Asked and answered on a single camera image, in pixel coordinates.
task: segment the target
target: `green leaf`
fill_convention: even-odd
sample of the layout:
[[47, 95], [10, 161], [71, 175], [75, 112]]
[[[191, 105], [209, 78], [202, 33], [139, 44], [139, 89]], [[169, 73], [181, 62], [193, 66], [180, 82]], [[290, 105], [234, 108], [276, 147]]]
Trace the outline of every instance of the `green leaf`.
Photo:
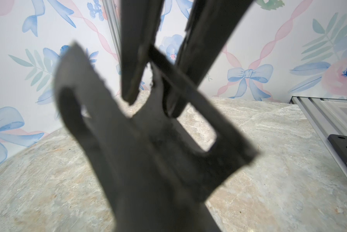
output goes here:
[[331, 20], [328, 23], [327, 29], [326, 29], [326, 34], [329, 33], [329, 31], [332, 29], [332, 27], [335, 25], [336, 19], [337, 19], [338, 13], [336, 12], [334, 16], [332, 16]]
[[14, 62], [16, 62], [16, 63], [18, 63], [18, 64], [20, 64], [20, 65], [22, 65], [22, 66], [25, 66], [25, 67], [33, 67], [33, 65], [32, 65], [31, 63], [26, 62], [26, 61], [24, 61], [24, 60], [22, 60], [22, 59], [20, 59], [20, 58], [17, 58], [17, 57], [12, 56], [12, 55], [9, 55], [9, 57], [11, 57], [11, 58], [13, 59]]
[[310, 45], [312, 45], [312, 44], [315, 44], [315, 43], [317, 43], [317, 42], [323, 40], [325, 37], [326, 37], [326, 36], [323, 35], [323, 36], [319, 37], [318, 39], [315, 39], [315, 40], [313, 40], [313, 41], [311, 41], [311, 42], [305, 44], [303, 47], [306, 47], [306, 46], [310, 46]]
[[326, 47], [321, 48], [321, 49], [319, 49], [319, 50], [317, 50], [317, 51], [315, 51], [313, 53], [310, 53], [309, 55], [307, 55], [306, 57], [302, 58], [301, 60], [303, 61], [303, 60], [306, 60], [306, 59], [313, 58], [315, 56], [318, 56], [318, 55], [322, 54], [323, 52], [328, 51], [331, 48], [332, 48], [332, 46], [326, 46]]
[[28, 73], [28, 75], [26, 76], [25, 80], [30, 79], [36, 72], [37, 72], [37, 68], [34, 67], [34, 68], [32, 69], [32, 71], [30, 71], [30, 72]]
[[313, 19], [313, 30], [319, 34], [324, 34], [325, 32], [322, 25], [316, 19]]
[[28, 49], [25, 49], [25, 52], [31, 63], [36, 67], [36, 63], [34, 57], [32, 56], [32, 53]]
[[37, 83], [42, 78], [42, 75], [43, 75], [43, 71], [37, 73], [37, 75], [32, 80], [31, 86]]
[[345, 20], [346, 20], [346, 14], [341, 16], [341, 18], [336, 23], [336, 26], [335, 26], [334, 30], [332, 31], [332, 34], [331, 34], [331, 39], [333, 39], [336, 36], [336, 34], [338, 33], [338, 30], [340, 30], [340, 28], [343, 26]]
[[50, 80], [51, 75], [47, 74], [42, 81], [40, 82], [40, 84], [37, 86], [37, 91], [39, 91], [40, 89], [42, 89], [48, 82], [48, 80]]
[[43, 65], [43, 62], [42, 62], [42, 58], [41, 56], [39, 55], [39, 53], [37, 52], [37, 50], [34, 50], [34, 56], [38, 62], [38, 64], [41, 66], [42, 69], [45, 69], [44, 65]]
[[45, 58], [43, 59], [43, 62], [45, 63], [45, 66], [46, 66], [47, 71], [48, 71], [49, 73], [51, 73], [51, 72], [52, 72], [51, 60], [45, 57]]
[[323, 55], [323, 56], [320, 56], [320, 57], [317, 57], [317, 58], [315, 58], [315, 59], [312, 59], [311, 61], [306, 62], [305, 64], [323, 61], [323, 60], [329, 58], [330, 56], [332, 56], [333, 54], [334, 54], [333, 52], [327, 53], [327, 54], [325, 54], [325, 55]]
[[306, 49], [305, 51], [303, 51], [302, 54], [307, 53], [307, 52], [311, 52], [311, 51], [313, 51], [313, 50], [315, 50], [315, 49], [317, 49], [317, 48], [320, 48], [320, 47], [322, 47], [324, 44], [326, 44], [327, 42], [328, 42], [328, 40], [323, 41], [323, 42], [320, 42], [320, 43], [317, 43], [317, 44], [315, 44], [314, 46], [311, 46], [310, 48], [308, 48], [308, 49]]
[[347, 25], [344, 26], [337, 34], [336, 39], [334, 41], [334, 44], [339, 42], [341, 39], [343, 39], [347, 35]]

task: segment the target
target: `pink flower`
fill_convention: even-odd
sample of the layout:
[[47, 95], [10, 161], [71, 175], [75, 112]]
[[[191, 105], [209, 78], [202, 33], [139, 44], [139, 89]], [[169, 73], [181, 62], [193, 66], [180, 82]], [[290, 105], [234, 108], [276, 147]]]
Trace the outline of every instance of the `pink flower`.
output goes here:
[[324, 72], [322, 86], [330, 94], [347, 96], [347, 58], [332, 64]]

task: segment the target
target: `floral wallpaper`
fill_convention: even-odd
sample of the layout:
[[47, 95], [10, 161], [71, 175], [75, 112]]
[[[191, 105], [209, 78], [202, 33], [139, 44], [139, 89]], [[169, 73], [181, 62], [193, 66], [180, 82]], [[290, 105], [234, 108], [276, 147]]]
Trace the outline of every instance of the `floral wallpaper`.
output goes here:
[[105, 19], [98, 0], [0, 0], [0, 163], [62, 126], [52, 81], [74, 41], [110, 90], [119, 90]]
[[[174, 63], [192, 0], [165, 0], [155, 45]], [[118, 18], [119, 0], [115, 0]], [[120, 91], [101, 0], [0, 0], [0, 163], [61, 127], [52, 81], [74, 41]], [[150, 89], [147, 68], [140, 89]], [[199, 86], [207, 96], [347, 99], [347, 0], [255, 0]]]
[[[163, 6], [156, 46], [171, 62], [191, 7], [187, 0]], [[256, 0], [199, 88], [257, 101], [347, 99], [347, 0]]]

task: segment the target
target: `blue bow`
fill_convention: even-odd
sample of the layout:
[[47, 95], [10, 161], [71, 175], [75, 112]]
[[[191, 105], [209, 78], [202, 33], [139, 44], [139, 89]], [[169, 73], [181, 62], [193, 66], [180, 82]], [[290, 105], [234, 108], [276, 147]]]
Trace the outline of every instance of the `blue bow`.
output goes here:
[[171, 37], [164, 37], [158, 49], [163, 54], [166, 54], [169, 62], [174, 64], [183, 40], [183, 36], [177, 34]]
[[255, 100], [261, 101], [261, 98], [271, 97], [270, 95], [260, 90], [253, 81], [266, 83], [269, 81], [272, 73], [273, 66], [271, 65], [262, 65], [255, 70], [248, 69], [246, 71], [241, 67], [229, 69], [228, 81], [235, 82], [241, 80], [236, 95], [229, 98], [237, 98], [245, 94], [245, 91], [247, 90], [247, 83], [245, 81], [246, 78], [249, 79], [250, 90]]
[[[12, 107], [4, 107], [0, 109], [0, 132], [17, 129], [22, 126], [24, 126], [24, 120], [17, 109]], [[0, 139], [20, 146], [30, 147], [43, 135], [44, 133], [22, 136], [0, 133]], [[6, 160], [7, 153], [6, 147], [0, 143], [0, 163]]]
[[140, 82], [140, 89], [144, 90], [143, 84], [145, 84], [145, 82]]
[[[65, 7], [57, 0], [47, 0], [51, 6], [57, 11], [57, 13], [65, 19], [70, 25], [75, 27], [75, 24], [73, 21], [68, 17], [68, 15], [72, 15], [74, 11], [71, 9]], [[28, 30], [31, 30], [33, 34], [38, 37], [38, 29], [37, 29], [37, 17], [42, 16], [45, 14], [45, 3], [43, 0], [32, 0], [33, 6], [34, 6], [34, 15], [31, 15], [27, 17], [23, 23], [22, 31], [27, 32]]]
[[[192, 8], [193, 3], [188, 0], [176, 0], [177, 5], [180, 8], [181, 13], [184, 14], [184, 16], [188, 19], [189, 18], [189, 9]], [[172, 0], [165, 0], [165, 11], [163, 15], [161, 15], [161, 23], [159, 24], [159, 31], [162, 30], [163, 21], [165, 19], [165, 16], [168, 15], [169, 12], [171, 12], [172, 8]]]

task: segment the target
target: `gray marble countertop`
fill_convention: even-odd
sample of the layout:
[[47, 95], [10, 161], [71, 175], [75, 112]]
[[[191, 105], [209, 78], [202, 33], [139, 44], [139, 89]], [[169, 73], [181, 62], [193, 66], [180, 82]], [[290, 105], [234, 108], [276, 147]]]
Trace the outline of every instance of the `gray marble countertop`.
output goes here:
[[[133, 115], [148, 93], [142, 92]], [[297, 105], [212, 98], [261, 151], [206, 205], [223, 232], [347, 231], [347, 179]], [[208, 148], [215, 134], [187, 107], [180, 122]], [[0, 165], [1, 231], [111, 231], [114, 219], [86, 156], [65, 129]]]

